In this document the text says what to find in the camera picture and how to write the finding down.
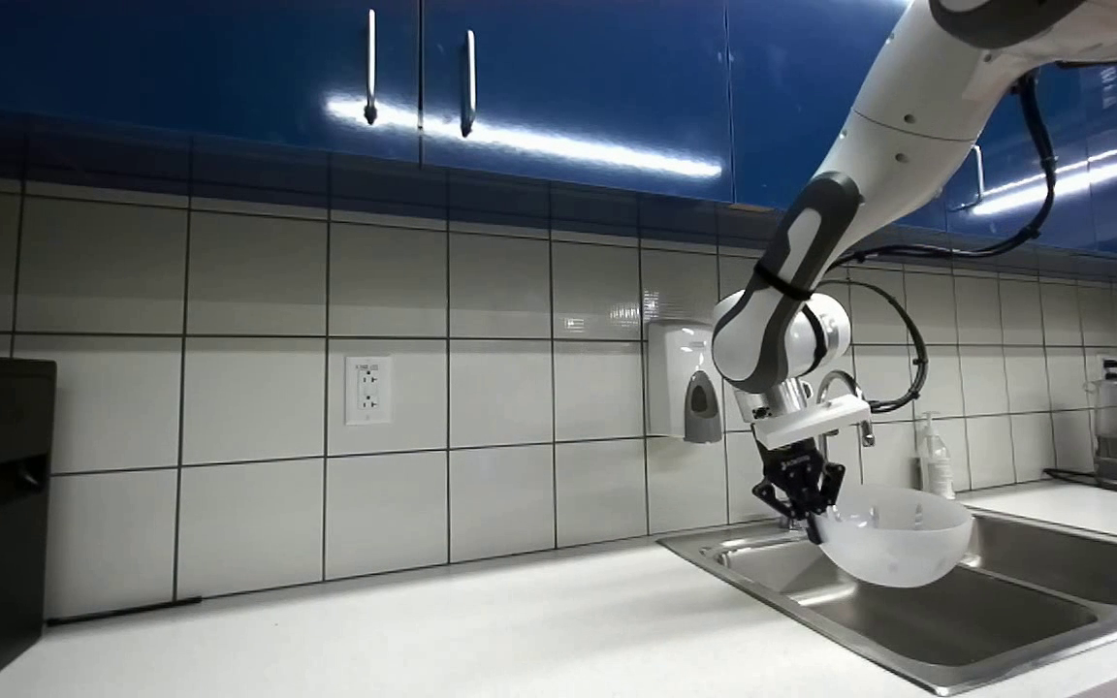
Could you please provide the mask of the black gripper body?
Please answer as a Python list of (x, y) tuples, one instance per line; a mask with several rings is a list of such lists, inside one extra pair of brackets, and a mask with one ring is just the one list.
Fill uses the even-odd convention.
[(759, 451), (759, 460), (766, 468), (753, 498), (789, 519), (821, 515), (841, 491), (847, 468), (830, 460), (816, 440), (785, 451)]

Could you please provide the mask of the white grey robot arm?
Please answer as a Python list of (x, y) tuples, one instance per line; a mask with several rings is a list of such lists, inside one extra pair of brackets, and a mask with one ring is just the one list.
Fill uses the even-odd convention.
[(821, 274), (929, 207), (1009, 91), (1035, 119), (1032, 69), (1099, 62), (1117, 62), (1117, 0), (910, 0), (753, 274), (719, 303), (711, 356), (753, 427), (758, 498), (811, 543), (847, 477), (817, 440), (910, 398), (806, 391), (850, 344), (850, 316), (817, 290)]

